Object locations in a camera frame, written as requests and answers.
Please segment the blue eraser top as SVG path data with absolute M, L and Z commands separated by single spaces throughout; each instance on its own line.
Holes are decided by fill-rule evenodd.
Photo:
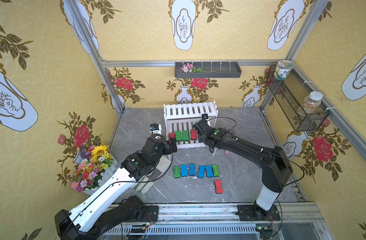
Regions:
M 213 173 L 212 165 L 207 165 L 207 166 L 205 166 L 205 170 L 206 170 L 206 176 L 207 176 L 208 178 L 212 178 L 212 177 L 214 177 L 214 173 Z
M 188 176 L 187 165 L 181 165 L 181 176 L 182 177 L 187 177 Z
M 188 167 L 189 167 L 188 174 L 190 176 L 195 176 L 196 175 L 196 165 L 195 164 L 189 164 Z
M 199 166 L 197 177 L 204 178 L 205 166 Z

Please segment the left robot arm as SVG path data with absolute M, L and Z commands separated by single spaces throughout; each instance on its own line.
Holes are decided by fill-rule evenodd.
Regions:
M 145 203 L 131 196 L 119 206 L 109 206 L 127 189 L 151 174 L 163 156 L 178 151 L 177 140 L 152 134 L 144 147 L 128 155 L 119 169 L 88 199 L 71 211 L 61 210 L 55 216 L 56 229 L 62 240 L 96 240 L 110 229 L 145 214 Z

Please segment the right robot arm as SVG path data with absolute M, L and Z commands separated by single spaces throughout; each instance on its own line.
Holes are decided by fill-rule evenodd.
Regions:
M 262 169 L 263 187 L 252 206 L 252 216 L 265 220 L 274 206 L 274 202 L 288 183 L 293 169 L 281 147 L 263 147 L 232 134 L 224 128 L 214 128 L 202 117 L 193 125 L 198 139 L 211 150 L 227 150 L 237 154 Z

